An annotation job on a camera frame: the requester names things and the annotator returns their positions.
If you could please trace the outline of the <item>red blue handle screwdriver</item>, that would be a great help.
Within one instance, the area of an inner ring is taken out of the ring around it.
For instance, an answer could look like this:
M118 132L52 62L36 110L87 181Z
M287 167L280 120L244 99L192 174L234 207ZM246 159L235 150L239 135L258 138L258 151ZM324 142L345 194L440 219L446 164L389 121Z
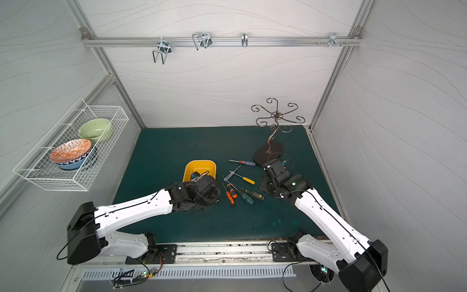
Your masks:
M255 162L251 162L251 161L237 161L237 160L233 160L233 159L229 159L228 161L232 162L232 163L237 163L237 164L241 164L241 165L248 165L248 166L252 166L252 167L257 165Z

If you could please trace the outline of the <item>black yellow dotted screwdriver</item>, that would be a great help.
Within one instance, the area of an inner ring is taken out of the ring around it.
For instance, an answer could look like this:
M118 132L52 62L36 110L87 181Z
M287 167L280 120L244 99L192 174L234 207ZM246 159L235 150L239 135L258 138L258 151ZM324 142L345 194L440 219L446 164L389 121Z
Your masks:
M258 192L254 192L254 191L250 191L250 190L247 190L247 189L243 189L241 187L238 187L236 185L234 185L234 187L236 187L237 189L243 191L244 193L248 194L249 196L259 200L259 201L263 201L265 199L265 197L263 195L261 195L260 193Z

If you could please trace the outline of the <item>clear handle screwdriver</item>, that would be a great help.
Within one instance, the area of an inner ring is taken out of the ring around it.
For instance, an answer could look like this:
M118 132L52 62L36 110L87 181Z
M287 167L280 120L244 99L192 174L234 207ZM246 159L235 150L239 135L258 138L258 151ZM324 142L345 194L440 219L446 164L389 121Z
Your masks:
M237 171L240 167L241 165L239 165L234 171L229 171L229 174L226 177L224 177L224 181L227 182L235 174L235 171Z

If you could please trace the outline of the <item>yellow plastic storage box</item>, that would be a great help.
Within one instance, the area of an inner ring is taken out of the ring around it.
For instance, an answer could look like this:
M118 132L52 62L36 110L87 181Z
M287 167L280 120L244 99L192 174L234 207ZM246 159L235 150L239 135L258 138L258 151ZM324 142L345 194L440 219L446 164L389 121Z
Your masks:
M186 165L182 181L190 181L195 172L200 175L207 172L207 175L216 178L216 164L212 160L193 160Z

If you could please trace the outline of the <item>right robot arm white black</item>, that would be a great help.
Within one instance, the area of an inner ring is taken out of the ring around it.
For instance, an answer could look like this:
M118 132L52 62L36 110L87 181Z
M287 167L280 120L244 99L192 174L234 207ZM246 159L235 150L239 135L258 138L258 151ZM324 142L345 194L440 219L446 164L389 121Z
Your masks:
M281 160L262 167L267 192L302 211L330 240L325 243L303 231L295 233L288 239L294 261L317 262L323 273L336 273L350 292L370 292L383 281L389 251L382 241L371 241L348 224L302 175L291 175Z

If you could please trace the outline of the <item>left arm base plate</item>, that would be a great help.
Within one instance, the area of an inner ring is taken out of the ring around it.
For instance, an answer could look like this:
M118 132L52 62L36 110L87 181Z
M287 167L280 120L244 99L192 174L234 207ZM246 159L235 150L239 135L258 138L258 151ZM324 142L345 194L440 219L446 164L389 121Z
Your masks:
M155 246L150 246L148 251L137 259L127 257L125 264L173 264L175 263L177 247L176 244L156 244Z

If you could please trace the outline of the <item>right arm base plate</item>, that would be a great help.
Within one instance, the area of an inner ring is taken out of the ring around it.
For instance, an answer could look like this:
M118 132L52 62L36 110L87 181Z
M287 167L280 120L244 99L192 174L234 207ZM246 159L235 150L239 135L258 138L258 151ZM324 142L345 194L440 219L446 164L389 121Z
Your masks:
M273 262L299 262L303 256L293 243L272 241L268 243Z

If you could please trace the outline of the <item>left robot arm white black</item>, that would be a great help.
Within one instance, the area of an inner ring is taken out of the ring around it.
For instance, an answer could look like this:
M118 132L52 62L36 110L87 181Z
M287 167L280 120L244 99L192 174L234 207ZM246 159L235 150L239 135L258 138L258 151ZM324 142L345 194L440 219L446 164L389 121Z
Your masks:
M174 212L203 210L221 195L215 178L174 182L147 196L96 207L83 203L67 226L67 263L78 265L98 256L126 256L144 264L159 260L160 250L151 233L120 232L125 226Z

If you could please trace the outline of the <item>orange black grip screwdriver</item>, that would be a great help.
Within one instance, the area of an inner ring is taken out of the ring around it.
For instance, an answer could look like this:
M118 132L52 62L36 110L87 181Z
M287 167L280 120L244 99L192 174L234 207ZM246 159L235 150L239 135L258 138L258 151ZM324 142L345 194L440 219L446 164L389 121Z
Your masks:
M235 205L235 198L237 198L237 193L236 193L235 189L229 183L222 182L222 185L223 185L223 187L224 187L224 189L226 191L226 196L227 196L227 199L229 200L229 204L231 206L234 206Z

